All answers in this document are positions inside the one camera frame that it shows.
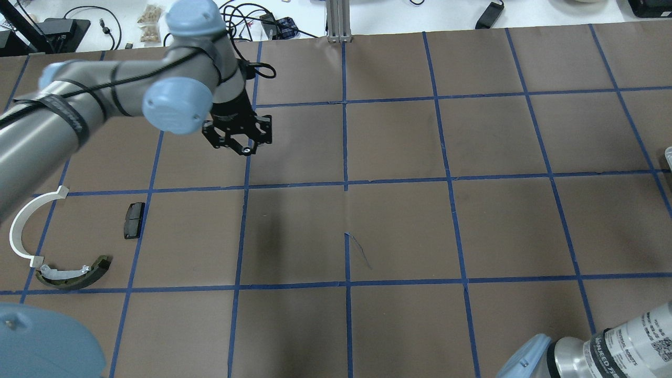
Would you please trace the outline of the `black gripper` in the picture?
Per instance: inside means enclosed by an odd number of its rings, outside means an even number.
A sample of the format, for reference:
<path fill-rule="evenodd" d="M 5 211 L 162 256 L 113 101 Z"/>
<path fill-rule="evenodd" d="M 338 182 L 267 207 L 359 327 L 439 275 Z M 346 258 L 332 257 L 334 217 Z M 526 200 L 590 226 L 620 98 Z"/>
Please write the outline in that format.
<path fill-rule="evenodd" d="M 204 122 L 202 135 L 213 148 L 229 148 L 243 156 L 245 146 L 255 154 L 260 144 L 272 144 L 272 116 L 260 117 L 246 92 L 230 101 L 212 103 L 209 115 L 212 119 Z"/>

